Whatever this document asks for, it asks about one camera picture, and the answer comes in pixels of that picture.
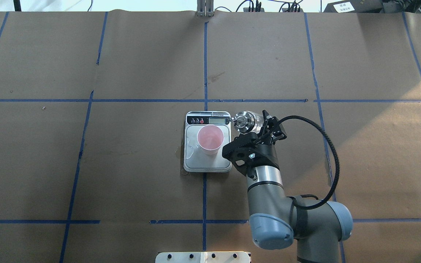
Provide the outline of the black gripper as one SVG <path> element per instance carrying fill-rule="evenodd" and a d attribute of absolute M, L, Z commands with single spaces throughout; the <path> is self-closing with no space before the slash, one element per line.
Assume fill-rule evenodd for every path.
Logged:
<path fill-rule="evenodd" d="M 241 175 L 248 175 L 257 167 L 270 166 L 279 169 L 276 141 L 285 140 L 287 133 L 279 119 L 266 110 L 262 111 L 263 126 L 257 134 L 240 134 L 224 145 L 222 157 L 232 163 Z"/>

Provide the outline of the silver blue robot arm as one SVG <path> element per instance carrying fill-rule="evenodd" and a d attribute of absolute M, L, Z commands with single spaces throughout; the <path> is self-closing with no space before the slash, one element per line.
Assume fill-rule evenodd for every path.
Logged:
<path fill-rule="evenodd" d="M 293 119 L 316 128 L 332 152 L 335 174 L 324 198 L 285 194 L 276 142 L 287 138 L 282 124 Z M 254 245 L 265 250 L 281 250 L 297 243 L 298 263 L 338 263 L 340 243 L 351 236 L 353 218 L 346 206 L 331 201 L 340 177 L 340 162 L 325 130 L 308 118 L 289 115 L 278 119 L 265 110 L 261 114 L 241 111 L 230 121 L 239 136 L 224 145 L 222 157 L 247 179 Z"/>

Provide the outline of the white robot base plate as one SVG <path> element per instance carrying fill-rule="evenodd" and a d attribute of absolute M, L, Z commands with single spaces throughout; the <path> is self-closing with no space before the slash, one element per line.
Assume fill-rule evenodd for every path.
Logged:
<path fill-rule="evenodd" d="M 156 263 L 251 263 L 250 252 L 209 251 L 209 252 L 161 252 Z"/>

